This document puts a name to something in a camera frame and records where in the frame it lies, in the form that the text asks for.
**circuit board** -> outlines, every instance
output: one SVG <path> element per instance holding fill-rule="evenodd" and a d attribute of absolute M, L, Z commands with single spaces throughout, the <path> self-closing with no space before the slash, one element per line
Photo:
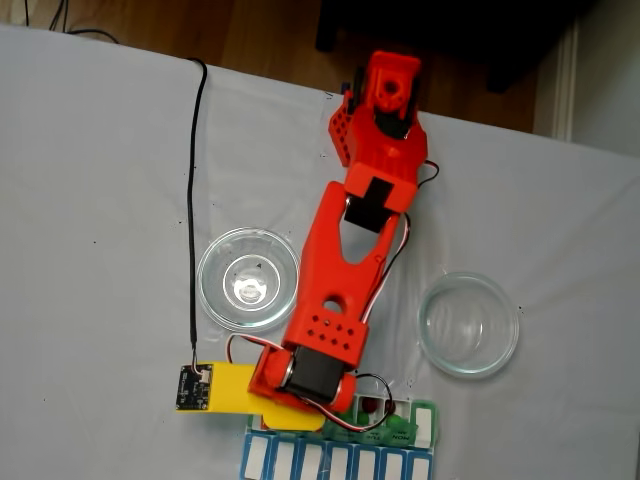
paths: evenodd
<path fill-rule="evenodd" d="M 202 411 L 209 407 L 213 365 L 200 364 L 198 369 L 201 373 L 195 373 L 191 365 L 184 365 L 180 369 L 177 411 Z"/>

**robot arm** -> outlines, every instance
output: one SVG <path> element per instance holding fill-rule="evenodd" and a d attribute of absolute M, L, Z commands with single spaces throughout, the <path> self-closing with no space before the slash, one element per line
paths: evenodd
<path fill-rule="evenodd" d="M 427 137 L 417 121 L 419 71 L 415 58 L 376 52 L 344 92 L 329 133 L 346 178 L 324 192 L 302 252 L 297 304 L 282 348 L 265 346 L 249 392 L 305 411 L 320 405 L 343 412 L 351 404 L 351 372 L 364 351 L 368 312 L 427 157 Z M 358 264 L 342 257 L 343 218 L 379 235 Z M 327 302 L 339 311 L 326 308 Z"/>

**white cloth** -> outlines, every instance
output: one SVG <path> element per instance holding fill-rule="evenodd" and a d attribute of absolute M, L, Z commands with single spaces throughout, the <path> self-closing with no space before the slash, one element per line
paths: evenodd
<path fill-rule="evenodd" d="M 0 478 L 237 478 L 246 419 L 173 411 L 190 361 L 185 201 L 199 67 L 6 26 L 0 65 Z M 198 257 L 239 226 L 274 230 L 300 252 L 326 182 L 344 175 L 326 131 L 339 102 L 209 68 Z M 438 480 L 631 478 L 640 162 L 420 120 L 442 172 L 411 210 L 360 371 L 437 402 Z M 417 345 L 422 294 L 456 270 L 487 275 L 522 307 L 516 353 L 487 381 L 444 376 Z M 200 359 L 221 360 L 225 332 L 198 315 Z M 235 356 L 257 353 L 238 342 Z"/>

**glass bowl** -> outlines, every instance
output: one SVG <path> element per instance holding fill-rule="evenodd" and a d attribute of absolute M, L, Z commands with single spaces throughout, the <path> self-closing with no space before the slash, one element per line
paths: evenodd
<path fill-rule="evenodd" d="M 518 341 L 518 314 L 498 284 L 468 272 L 442 276 L 418 312 L 427 357 L 455 377 L 484 378 L 503 367 Z"/>
<path fill-rule="evenodd" d="M 298 257 L 273 232 L 232 230 L 204 252 L 197 288 L 203 308 L 219 325 L 242 332 L 266 330 L 285 320 L 293 308 Z"/>

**yellow mount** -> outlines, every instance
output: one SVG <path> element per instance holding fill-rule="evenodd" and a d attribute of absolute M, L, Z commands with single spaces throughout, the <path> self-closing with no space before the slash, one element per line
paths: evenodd
<path fill-rule="evenodd" d="M 264 423 L 274 430 L 316 431 L 324 424 L 321 413 L 303 412 L 275 403 L 267 397 L 249 393 L 249 381 L 255 365 L 227 362 L 198 365 L 213 366 L 209 405 L 206 410 L 187 410 L 188 412 L 262 415 Z"/>

